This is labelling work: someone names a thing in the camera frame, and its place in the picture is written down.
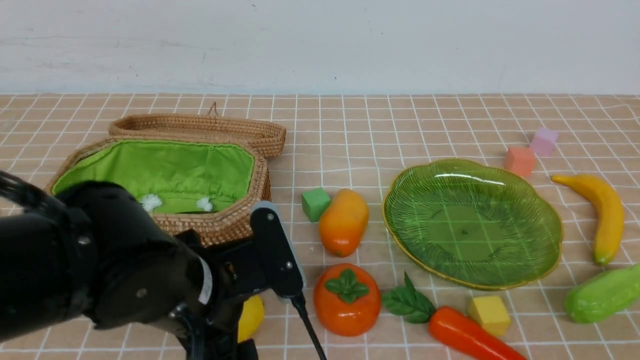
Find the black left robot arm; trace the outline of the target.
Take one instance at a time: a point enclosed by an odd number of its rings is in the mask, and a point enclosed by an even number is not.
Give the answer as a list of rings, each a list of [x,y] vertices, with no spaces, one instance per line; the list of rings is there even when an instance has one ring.
[[[238,339],[231,276],[194,230],[166,233],[110,182],[52,196],[2,171],[1,196],[23,208],[1,219],[2,342],[85,316],[96,330],[164,330],[189,360],[258,359]]]

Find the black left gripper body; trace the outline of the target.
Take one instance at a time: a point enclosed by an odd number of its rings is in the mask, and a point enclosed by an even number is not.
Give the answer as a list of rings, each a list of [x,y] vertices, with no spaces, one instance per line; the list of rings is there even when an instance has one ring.
[[[237,271],[230,259],[237,252],[249,248],[250,237],[205,247],[193,229],[175,235],[204,262],[211,279],[202,281],[202,288],[210,286],[210,295],[202,310],[189,310],[180,305],[176,320],[187,329],[179,342],[188,360],[257,360],[258,349],[253,339],[239,339],[239,323],[244,302],[252,292],[239,292]]]

